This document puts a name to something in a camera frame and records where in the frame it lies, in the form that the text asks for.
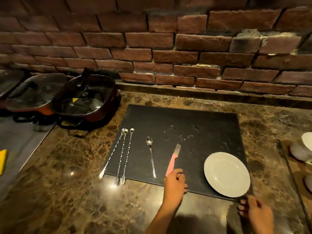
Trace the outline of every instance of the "knife blade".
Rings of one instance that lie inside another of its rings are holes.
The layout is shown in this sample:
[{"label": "knife blade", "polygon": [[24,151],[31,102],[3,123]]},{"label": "knife blade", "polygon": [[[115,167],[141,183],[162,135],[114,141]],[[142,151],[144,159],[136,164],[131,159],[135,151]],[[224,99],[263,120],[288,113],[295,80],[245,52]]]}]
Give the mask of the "knife blade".
[{"label": "knife blade", "polygon": [[174,150],[174,153],[171,156],[171,159],[167,168],[166,176],[168,176],[174,170],[174,160],[179,156],[180,149],[181,149],[181,145],[177,144]]}]

